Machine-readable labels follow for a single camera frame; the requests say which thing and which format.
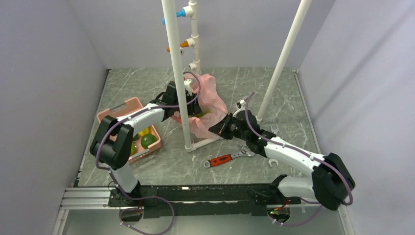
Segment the pink plastic bag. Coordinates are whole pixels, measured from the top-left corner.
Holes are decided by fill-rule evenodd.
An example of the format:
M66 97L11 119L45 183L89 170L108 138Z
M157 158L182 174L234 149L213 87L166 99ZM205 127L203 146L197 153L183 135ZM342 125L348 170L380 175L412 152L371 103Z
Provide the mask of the pink plastic bag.
M198 103L202 112L210 111L210 113L201 118L188 117L189 129L197 138L212 139L217 135L208 129L219 123L228 114L228 109L216 91L215 77L208 73L198 74L197 77L201 83Z

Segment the dark green fake lime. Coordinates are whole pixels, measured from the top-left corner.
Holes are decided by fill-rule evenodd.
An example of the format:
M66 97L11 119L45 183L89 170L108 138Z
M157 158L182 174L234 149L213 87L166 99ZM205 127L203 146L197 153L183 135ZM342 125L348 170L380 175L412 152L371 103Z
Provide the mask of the dark green fake lime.
M147 134L140 138L140 145L144 149L148 149L150 145L157 141L157 137L153 134Z

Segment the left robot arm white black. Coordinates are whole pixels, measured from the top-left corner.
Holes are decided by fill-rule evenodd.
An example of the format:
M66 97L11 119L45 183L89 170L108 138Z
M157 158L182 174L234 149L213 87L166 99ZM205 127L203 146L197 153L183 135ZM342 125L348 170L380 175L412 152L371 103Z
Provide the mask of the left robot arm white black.
M134 136L146 127L163 122L179 111L179 101L174 81L166 90L146 106L126 116L105 116L90 145L95 156L95 166L111 176L122 192L121 199L129 206L140 201L141 184L129 166Z

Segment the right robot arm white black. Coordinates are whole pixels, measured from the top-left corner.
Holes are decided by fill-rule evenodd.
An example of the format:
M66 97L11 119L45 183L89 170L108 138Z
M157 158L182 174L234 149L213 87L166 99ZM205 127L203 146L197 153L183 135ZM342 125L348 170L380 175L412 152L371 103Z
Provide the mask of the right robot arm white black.
M275 203L308 198L335 211L340 205L353 202L351 192L356 184L337 154L323 155L292 145L262 129L250 111L235 116L228 114L208 130L227 140L238 138L253 153L286 163L306 175L304 178L278 176L270 184L269 191Z

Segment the yellow fake fruit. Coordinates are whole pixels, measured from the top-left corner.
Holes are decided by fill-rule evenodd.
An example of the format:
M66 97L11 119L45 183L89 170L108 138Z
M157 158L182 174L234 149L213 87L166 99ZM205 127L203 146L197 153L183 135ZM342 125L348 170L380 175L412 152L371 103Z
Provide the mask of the yellow fake fruit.
M143 137L143 136L145 136L145 135L147 135L147 134L150 134L150 133L151 133L151 131L150 131L150 127L146 127L145 129L141 130L141 131L138 133L138 136L139 136L139 137Z

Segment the light green fake fruit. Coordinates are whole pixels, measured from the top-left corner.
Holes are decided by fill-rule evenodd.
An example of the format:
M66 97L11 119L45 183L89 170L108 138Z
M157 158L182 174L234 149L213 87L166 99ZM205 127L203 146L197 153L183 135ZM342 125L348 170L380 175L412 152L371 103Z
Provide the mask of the light green fake fruit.
M130 156L133 156L137 153L137 148L134 142L131 144Z

